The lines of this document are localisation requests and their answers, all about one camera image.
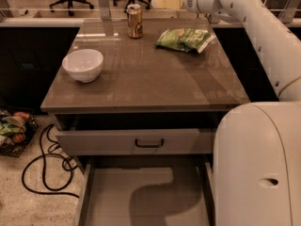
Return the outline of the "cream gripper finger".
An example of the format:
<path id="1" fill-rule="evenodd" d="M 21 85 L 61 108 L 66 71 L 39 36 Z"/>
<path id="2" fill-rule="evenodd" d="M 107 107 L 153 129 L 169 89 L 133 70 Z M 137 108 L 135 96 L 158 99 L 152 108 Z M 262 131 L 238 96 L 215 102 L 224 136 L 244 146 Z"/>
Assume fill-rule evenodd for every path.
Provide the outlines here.
<path id="1" fill-rule="evenodd" d="M 179 9 L 182 7 L 182 0 L 151 0 L 151 6 L 159 9 Z"/>

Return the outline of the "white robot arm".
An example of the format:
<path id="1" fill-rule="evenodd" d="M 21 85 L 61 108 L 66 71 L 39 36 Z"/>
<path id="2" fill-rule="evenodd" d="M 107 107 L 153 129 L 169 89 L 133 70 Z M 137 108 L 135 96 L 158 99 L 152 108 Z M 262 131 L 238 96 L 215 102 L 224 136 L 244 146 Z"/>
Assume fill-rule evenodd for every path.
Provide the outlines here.
<path id="1" fill-rule="evenodd" d="M 183 0 L 234 17 L 277 100 L 240 105 L 214 139 L 215 226 L 301 226 L 301 40 L 261 0 Z"/>

